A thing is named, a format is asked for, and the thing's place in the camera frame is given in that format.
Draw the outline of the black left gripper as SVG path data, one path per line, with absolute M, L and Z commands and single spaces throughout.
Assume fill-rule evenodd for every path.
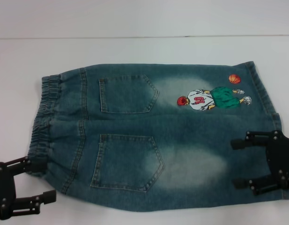
M 16 198 L 14 176 L 31 170 L 32 165 L 28 156 L 6 163 L 0 162 L 0 220 L 39 214 L 41 204 L 56 202 L 56 190 L 32 197 Z

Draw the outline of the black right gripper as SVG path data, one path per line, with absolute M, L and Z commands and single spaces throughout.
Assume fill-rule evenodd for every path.
M 235 189 L 248 188 L 254 195 L 280 190 L 282 196 L 288 196 L 289 189 L 289 138 L 281 130 L 270 132 L 247 131 L 244 139 L 233 139 L 230 145 L 233 150 L 252 146 L 268 147 L 273 141 L 279 140 L 279 172 L 255 178 L 233 176 L 231 182 Z

